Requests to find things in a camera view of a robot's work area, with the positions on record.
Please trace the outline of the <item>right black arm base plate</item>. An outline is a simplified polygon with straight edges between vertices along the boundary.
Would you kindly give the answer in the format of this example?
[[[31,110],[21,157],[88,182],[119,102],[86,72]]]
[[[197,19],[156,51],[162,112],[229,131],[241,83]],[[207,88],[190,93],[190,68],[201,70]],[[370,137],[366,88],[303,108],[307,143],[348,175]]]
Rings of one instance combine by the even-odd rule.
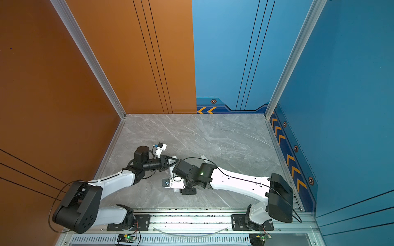
[[[231,225],[233,231],[273,231],[274,223],[271,219],[263,224],[257,224],[247,218],[246,214],[231,215]]]

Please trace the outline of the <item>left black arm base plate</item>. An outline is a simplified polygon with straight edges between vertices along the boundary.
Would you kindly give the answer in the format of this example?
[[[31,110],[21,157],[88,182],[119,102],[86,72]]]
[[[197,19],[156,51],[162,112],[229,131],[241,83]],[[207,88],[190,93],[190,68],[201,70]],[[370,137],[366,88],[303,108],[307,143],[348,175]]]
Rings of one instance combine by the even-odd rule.
[[[107,226],[107,231],[120,231],[120,232],[134,232],[136,230],[140,232],[148,231],[150,225],[150,214],[137,214],[130,215],[119,224],[111,223]]]

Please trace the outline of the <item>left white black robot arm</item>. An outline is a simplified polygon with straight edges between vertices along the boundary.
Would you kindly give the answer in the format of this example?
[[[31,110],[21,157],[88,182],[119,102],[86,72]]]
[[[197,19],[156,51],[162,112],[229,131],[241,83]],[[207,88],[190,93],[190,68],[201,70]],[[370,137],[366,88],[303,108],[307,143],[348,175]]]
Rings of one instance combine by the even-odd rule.
[[[121,230],[132,229],[136,224],[132,208],[125,205],[102,208],[100,203],[107,196],[138,184],[145,179],[147,171],[163,172],[178,163],[177,158],[163,155],[162,151],[160,146],[154,151],[140,146],[134,158],[118,173],[91,181],[71,182],[50,222],[78,234],[104,224],[114,224]]]

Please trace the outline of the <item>white remote control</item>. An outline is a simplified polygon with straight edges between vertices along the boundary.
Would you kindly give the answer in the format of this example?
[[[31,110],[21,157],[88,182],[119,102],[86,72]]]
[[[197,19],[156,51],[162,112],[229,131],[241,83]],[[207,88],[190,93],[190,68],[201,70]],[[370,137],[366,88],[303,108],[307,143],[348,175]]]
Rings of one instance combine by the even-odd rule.
[[[175,165],[177,164],[177,162],[178,161],[175,159],[169,160],[169,164],[170,164],[170,167],[168,169],[168,172],[169,172],[168,184],[169,184],[169,186],[171,186],[173,184],[174,180],[178,181],[179,176],[177,174],[174,174],[174,172],[173,172],[173,169],[174,169]]]

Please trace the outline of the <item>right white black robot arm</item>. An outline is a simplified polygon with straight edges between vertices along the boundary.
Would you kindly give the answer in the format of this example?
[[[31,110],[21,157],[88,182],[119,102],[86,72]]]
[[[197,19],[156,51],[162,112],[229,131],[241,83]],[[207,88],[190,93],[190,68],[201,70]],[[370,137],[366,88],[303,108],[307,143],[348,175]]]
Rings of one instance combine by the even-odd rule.
[[[277,173],[270,177],[248,176],[225,170],[214,162],[200,158],[204,163],[192,165],[187,159],[176,162],[171,172],[181,181],[183,189],[212,189],[235,192],[258,202],[247,206],[241,228],[254,231],[274,230],[273,221],[302,222],[293,208],[293,189]]]

